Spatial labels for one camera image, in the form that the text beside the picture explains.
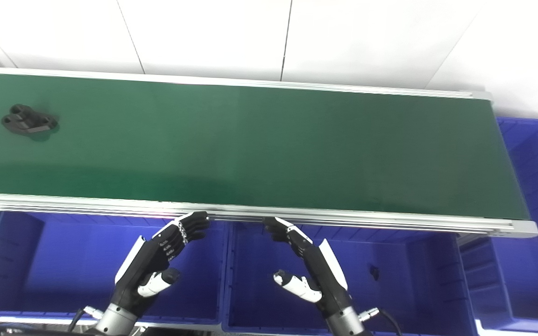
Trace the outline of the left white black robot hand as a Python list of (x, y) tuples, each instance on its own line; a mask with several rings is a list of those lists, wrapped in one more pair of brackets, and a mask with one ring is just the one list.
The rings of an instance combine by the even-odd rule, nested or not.
[(115, 279), (114, 310), (143, 317), (158, 294), (179, 279), (170, 262), (190, 242), (204, 238), (210, 225), (208, 213), (198, 211), (171, 220), (150, 239), (138, 237)]

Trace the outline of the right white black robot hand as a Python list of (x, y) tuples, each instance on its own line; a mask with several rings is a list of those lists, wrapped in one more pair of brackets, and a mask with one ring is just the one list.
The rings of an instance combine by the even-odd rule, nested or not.
[(294, 254), (303, 260), (310, 275), (296, 276), (278, 270), (273, 274), (275, 283), (291, 294), (316, 304), (325, 319), (348, 314), (352, 308), (352, 298), (328, 242), (316, 245), (300, 228), (279, 217), (265, 217), (262, 223), (275, 242), (287, 243)]

